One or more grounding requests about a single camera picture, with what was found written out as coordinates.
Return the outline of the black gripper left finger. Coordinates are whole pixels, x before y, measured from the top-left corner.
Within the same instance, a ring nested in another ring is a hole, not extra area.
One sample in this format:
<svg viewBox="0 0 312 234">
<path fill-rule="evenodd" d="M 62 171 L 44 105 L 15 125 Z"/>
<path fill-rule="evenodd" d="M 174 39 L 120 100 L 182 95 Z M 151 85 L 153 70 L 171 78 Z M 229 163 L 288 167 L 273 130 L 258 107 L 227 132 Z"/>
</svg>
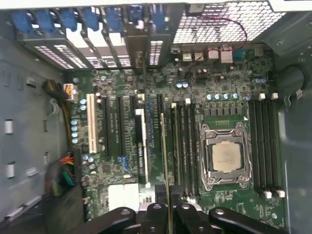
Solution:
<svg viewBox="0 0 312 234">
<path fill-rule="evenodd" d="M 156 185 L 156 201 L 135 210 L 118 207 L 73 228 L 74 234 L 167 234 L 170 186 Z"/>
</svg>

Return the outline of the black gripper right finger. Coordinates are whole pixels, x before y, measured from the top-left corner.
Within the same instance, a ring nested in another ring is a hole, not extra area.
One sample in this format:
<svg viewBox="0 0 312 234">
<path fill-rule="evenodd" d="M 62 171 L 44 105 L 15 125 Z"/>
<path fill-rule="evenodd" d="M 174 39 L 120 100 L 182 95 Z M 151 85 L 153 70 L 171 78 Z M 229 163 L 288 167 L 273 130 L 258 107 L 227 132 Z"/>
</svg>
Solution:
<svg viewBox="0 0 312 234">
<path fill-rule="evenodd" d="M 283 191 L 214 188 L 175 207 L 177 234 L 290 234 Z"/>
</svg>

